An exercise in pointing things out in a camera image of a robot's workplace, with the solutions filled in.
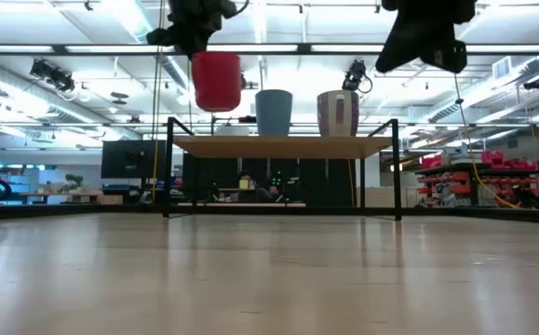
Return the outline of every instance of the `wooden tabletop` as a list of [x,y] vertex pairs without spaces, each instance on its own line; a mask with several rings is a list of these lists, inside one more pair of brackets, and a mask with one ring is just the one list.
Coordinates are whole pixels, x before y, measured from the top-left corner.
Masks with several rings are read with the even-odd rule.
[[180,136],[174,144],[199,158],[361,159],[391,146],[391,138]]

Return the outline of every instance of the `yellow cable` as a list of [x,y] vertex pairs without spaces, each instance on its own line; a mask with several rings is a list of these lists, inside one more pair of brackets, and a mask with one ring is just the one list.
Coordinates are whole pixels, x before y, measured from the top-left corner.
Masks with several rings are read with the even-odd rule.
[[470,131],[467,126],[467,122],[465,121],[464,107],[462,107],[462,101],[461,101],[462,97],[459,91],[459,84],[457,83],[457,74],[455,74],[454,77],[455,77],[455,89],[457,90],[457,100],[458,100],[457,104],[459,104],[459,110],[462,113],[462,120],[464,121],[464,132],[465,132],[465,135],[467,136],[468,149],[470,153],[470,158],[472,159],[472,167],[474,169],[474,174],[476,175],[476,180],[478,181],[478,184],[480,184],[480,186],[482,186],[486,192],[488,192],[489,194],[492,194],[494,198],[501,204],[508,206],[510,208],[519,208],[519,206],[515,206],[511,204],[510,202],[505,201],[503,198],[501,198],[499,195],[493,192],[488,186],[486,186],[484,182],[482,182],[482,180],[480,179],[480,176],[478,174],[478,166],[476,165],[476,160],[474,159],[474,151],[472,150],[472,139],[470,138]]

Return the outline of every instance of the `shelving unit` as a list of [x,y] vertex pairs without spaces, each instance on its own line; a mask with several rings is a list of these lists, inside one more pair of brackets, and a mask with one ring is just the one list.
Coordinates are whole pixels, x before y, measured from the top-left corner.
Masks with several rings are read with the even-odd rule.
[[[539,174],[537,169],[493,169],[490,164],[476,164],[476,171],[482,182],[493,188],[497,195],[505,200],[513,195],[512,188],[515,185],[524,186],[526,189],[538,193]],[[452,164],[442,167],[434,167],[414,172],[418,175],[418,182],[424,184],[424,188],[418,190],[419,194],[426,194],[433,198],[437,194],[437,186],[445,183],[449,187],[449,193],[455,194],[459,199],[469,198],[470,206],[482,206],[479,201],[480,185],[476,178],[474,165],[471,163]]]

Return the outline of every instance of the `black monitor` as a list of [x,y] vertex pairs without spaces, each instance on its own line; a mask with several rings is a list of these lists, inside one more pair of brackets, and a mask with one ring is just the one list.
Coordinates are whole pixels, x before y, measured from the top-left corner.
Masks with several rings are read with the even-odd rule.
[[[118,179],[153,178],[155,141],[105,141],[101,155],[101,177]],[[156,177],[166,176],[166,142],[157,142]]]

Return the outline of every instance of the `table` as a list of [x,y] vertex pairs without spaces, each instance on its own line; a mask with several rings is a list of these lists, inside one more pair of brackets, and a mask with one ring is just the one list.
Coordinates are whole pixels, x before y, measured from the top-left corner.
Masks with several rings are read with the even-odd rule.
[[73,198],[73,202],[81,202],[81,197],[88,196],[89,202],[97,202],[99,194],[56,194],[56,193],[21,193],[20,199],[23,203],[23,205],[27,205],[29,203],[30,197],[41,197],[42,201],[47,205],[47,199],[50,196],[70,196]]
[[[175,117],[166,123],[168,143],[166,145],[166,166],[172,164],[173,145],[183,149],[195,158],[267,158],[267,159],[347,159],[359,160],[360,188],[366,188],[366,158],[391,147],[393,151],[393,184],[395,200],[395,220],[401,221],[401,177],[399,159],[399,122],[391,119],[367,137],[289,137],[289,136],[197,136]],[[189,136],[174,136],[174,127],[181,128]],[[391,137],[380,135],[391,128]],[[195,164],[195,185],[198,185],[199,165]],[[171,170],[166,169],[166,180],[171,179]],[[192,206],[197,206],[197,196]],[[365,209],[365,192],[360,193],[360,209]],[[163,216],[169,217],[169,201],[166,201]]]

